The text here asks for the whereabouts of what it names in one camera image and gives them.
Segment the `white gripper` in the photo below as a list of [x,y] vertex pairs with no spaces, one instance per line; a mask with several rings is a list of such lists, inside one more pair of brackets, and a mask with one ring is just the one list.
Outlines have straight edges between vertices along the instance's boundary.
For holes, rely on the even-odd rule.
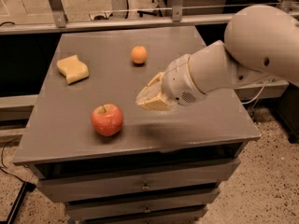
[[190,58],[185,54],[171,62],[136,96],[135,103],[145,110],[168,111],[172,106],[170,100],[182,106],[204,100],[206,95],[192,80]]

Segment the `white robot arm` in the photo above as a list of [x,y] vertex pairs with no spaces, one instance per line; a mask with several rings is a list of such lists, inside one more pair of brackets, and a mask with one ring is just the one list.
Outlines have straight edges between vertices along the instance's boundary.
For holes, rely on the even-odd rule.
[[224,39],[171,62],[136,96],[145,110],[192,105],[218,89],[279,77],[299,84],[299,21],[270,6],[246,7],[228,22]]

